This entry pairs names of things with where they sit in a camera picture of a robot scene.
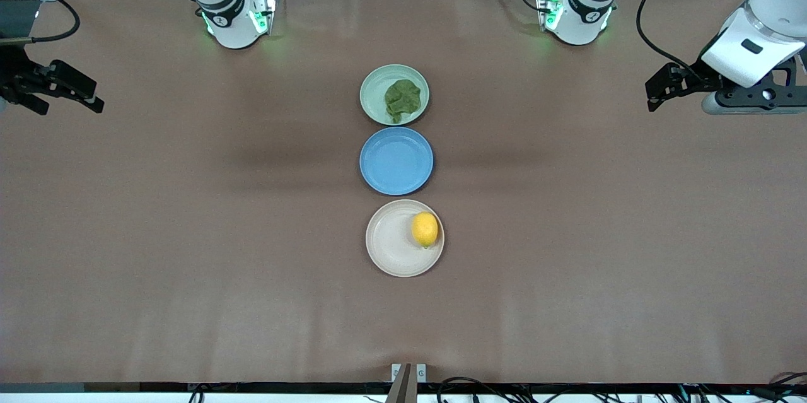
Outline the green lettuce leaf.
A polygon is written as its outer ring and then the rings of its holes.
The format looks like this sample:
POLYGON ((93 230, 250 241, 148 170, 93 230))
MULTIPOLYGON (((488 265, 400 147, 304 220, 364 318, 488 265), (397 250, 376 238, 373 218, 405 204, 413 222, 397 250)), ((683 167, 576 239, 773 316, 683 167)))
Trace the green lettuce leaf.
POLYGON ((400 124, 404 115, 412 115, 421 107, 421 89, 407 79, 395 81, 386 90, 384 98, 392 124, 400 124))

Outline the yellow lemon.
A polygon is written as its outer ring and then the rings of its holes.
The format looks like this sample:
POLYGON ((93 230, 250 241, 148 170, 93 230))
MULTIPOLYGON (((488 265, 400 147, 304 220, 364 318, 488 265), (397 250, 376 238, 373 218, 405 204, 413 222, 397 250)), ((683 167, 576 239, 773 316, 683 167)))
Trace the yellow lemon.
POLYGON ((415 242, 422 248, 429 248, 438 239, 440 225, 433 213, 421 211, 415 214, 411 222, 411 234, 415 242))

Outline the blue round plate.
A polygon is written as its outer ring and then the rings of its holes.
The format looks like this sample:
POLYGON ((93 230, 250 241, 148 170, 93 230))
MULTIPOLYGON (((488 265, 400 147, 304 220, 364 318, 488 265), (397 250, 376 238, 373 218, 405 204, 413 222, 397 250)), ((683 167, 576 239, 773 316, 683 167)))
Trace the blue round plate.
POLYGON ((405 196, 426 185, 434 170, 430 142, 409 127, 387 127, 372 134, 359 154, 359 172, 371 189, 405 196))

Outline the light green round plate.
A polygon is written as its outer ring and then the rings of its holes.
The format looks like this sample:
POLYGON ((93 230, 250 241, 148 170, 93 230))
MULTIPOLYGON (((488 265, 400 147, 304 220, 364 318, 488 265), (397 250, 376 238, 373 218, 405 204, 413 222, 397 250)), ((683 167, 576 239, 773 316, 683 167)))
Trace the light green round plate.
POLYGON ((359 91, 359 101, 366 115, 370 119, 384 126, 403 126, 418 119, 425 111, 430 101, 430 89, 426 78, 416 69, 403 64, 389 64, 378 67, 369 73, 359 91), (385 92, 397 80, 407 79, 415 82, 421 89, 421 107, 412 115, 404 115, 400 124, 392 124, 387 115, 385 105, 385 92))

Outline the beige round plate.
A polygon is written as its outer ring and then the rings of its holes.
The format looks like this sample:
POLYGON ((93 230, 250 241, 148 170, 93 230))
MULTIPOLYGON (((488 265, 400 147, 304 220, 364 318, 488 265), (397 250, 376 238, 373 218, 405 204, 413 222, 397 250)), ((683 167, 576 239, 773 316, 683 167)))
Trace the beige round plate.
POLYGON ((399 199, 378 208, 366 228, 365 245, 371 261, 395 277, 416 277, 429 271, 440 259, 446 237, 438 214, 423 202, 399 199), (434 240, 424 246, 412 232, 416 218, 430 216, 434 240))

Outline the metal table edge bracket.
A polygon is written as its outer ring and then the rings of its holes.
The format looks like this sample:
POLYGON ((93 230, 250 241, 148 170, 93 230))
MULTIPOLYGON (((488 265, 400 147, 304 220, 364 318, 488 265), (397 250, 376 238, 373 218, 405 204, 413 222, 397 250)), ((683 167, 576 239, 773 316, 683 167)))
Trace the metal table edge bracket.
MULTIPOLYGON (((389 379, 389 382, 395 380, 402 366, 403 365, 401 363, 393 363, 391 365, 391 379, 389 379)), ((427 365, 425 363, 418 363, 417 365, 412 365, 412 369, 413 369, 412 373, 416 374, 416 380, 418 383, 427 383, 427 365)))

